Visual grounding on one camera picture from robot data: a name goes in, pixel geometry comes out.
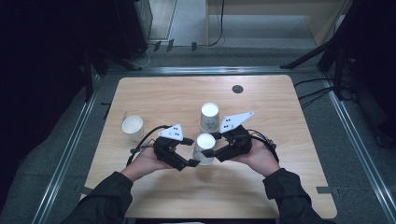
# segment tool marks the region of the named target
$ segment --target black sleeve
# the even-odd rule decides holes
[[[323,220],[312,208],[311,198],[301,186],[300,177],[280,169],[262,181],[268,199],[275,199],[279,223],[333,223]]]
[[[121,223],[132,202],[133,184],[114,172],[83,198],[62,223]]]

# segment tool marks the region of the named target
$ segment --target person's right hand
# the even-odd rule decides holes
[[[231,159],[231,161],[238,161],[248,165],[252,170],[267,177],[275,171],[280,169],[273,154],[259,140],[251,140],[251,150],[248,154],[240,155]]]

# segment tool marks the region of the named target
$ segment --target gray carpet floor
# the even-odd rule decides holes
[[[80,191],[90,170],[97,147],[104,117],[123,77],[173,76],[175,67],[185,69],[186,76],[212,76],[214,74],[194,74],[191,67],[201,66],[262,66],[268,72],[261,75],[286,74],[294,83],[321,77],[315,64],[320,56],[306,62],[294,71],[280,70],[278,66],[291,62],[307,53],[309,49],[226,49],[226,48],[165,48],[148,51],[147,56],[134,61],[149,64],[141,71],[127,71],[116,63],[109,62],[110,70],[103,77],[97,90],[92,112],[78,141],[76,151],[67,167],[67,173],[49,211],[47,223],[59,223],[78,203]],[[299,96],[324,88],[322,82],[306,83],[296,88]],[[76,96],[64,112],[50,137],[35,148],[21,164],[9,191],[7,204],[0,216],[0,223],[30,223],[35,217],[46,186],[50,182],[57,163],[61,158],[78,116],[84,106],[84,90]],[[361,136],[378,165],[389,187],[396,186],[394,174],[395,153],[378,147],[370,125],[364,118],[359,105],[348,102],[348,110],[361,131]],[[388,223],[384,211],[376,198],[372,186],[364,173],[360,161],[350,143],[331,99],[325,95],[304,109],[304,115],[312,134],[318,156],[322,164],[338,210],[337,223]]]

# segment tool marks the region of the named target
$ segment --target wooden table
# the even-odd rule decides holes
[[[224,15],[302,15],[320,46],[332,34],[334,25],[347,12],[350,3],[349,0],[227,0]],[[207,45],[210,15],[221,15],[221,4],[222,0],[206,0]]]
[[[244,88],[234,93],[234,85]],[[327,187],[304,114],[288,76],[233,77],[127,77],[120,81],[109,111],[86,187],[120,171],[134,148],[120,126],[125,116],[137,115],[146,132],[160,125],[181,124],[184,136],[199,132],[201,106],[219,105],[220,117],[250,110],[246,123],[274,140],[280,165],[298,174],[322,217],[335,217],[331,194],[318,194]],[[217,147],[226,144],[221,139]],[[177,152],[190,159],[193,146],[179,145]],[[158,171],[134,183],[134,201],[127,217],[151,218],[269,218],[278,217],[274,200],[265,195],[262,176],[246,165],[215,160],[207,166]]]

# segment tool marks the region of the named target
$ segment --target person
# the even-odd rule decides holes
[[[279,223],[333,223],[323,220],[312,208],[311,199],[301,186],[300,177],[280,168],[266,146],[252,139],[248,154],[232,161],[248,165],[263,175],[262,181],[268,199],[275,199]],[[172,167],[158,161],[154,149],[144,149],[121,172],[114,172],[83,198],[63,223],[121,223],[132,202],[131,188],[135,181],[162,169]]]

